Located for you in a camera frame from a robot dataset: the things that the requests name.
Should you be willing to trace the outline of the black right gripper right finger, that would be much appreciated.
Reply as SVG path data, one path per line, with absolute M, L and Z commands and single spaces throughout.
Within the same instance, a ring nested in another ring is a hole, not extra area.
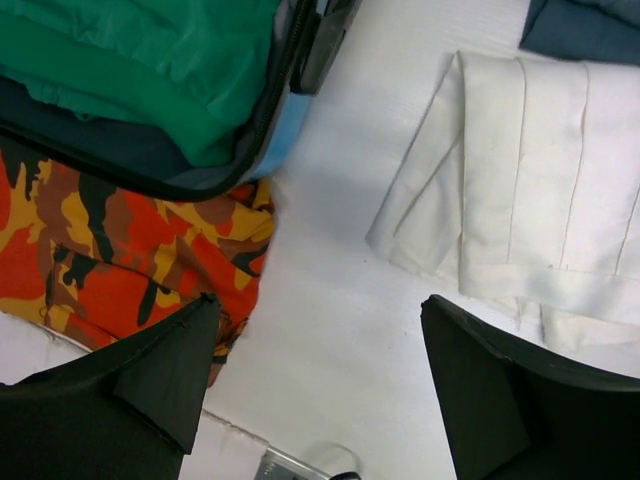
M 459 479 L 636 479 L 639 381 L 553 353 L 437 295 L 422 332 Z

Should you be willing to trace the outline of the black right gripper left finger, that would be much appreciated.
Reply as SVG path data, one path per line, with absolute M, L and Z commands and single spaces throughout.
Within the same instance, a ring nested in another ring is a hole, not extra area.
M 212 294 L 139 333 L 1 387 L 4 479 L 176 479 L 217 338 Z

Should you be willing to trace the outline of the orange camouflage garment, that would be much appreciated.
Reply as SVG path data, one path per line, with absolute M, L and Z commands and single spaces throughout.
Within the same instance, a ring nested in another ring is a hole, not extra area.
M 1 309 L 91 350 L 210 293 L 217 376 L 256 306 L 274 230 L 265 179 L 173 202 L 1 142 Z

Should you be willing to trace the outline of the white cloth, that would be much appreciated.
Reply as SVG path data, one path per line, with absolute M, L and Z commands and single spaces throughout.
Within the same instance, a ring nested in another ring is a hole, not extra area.
M 367 235 L 545 346 L 639 373 L 639 71 L 458 52 Z

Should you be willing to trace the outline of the green enterprise shirt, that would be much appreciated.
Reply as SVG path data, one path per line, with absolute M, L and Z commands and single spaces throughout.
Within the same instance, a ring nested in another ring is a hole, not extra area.
M 275 1 L 5 1 L 1 73 L 81 121 L 156 127 L 228 164 L 263 92 Z

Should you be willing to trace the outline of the grey blue shirt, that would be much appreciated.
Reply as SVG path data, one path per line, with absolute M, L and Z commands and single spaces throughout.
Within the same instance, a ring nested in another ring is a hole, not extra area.
M 519 48 L 572 61 L 639 64 L 637 1 L 532 1 Z

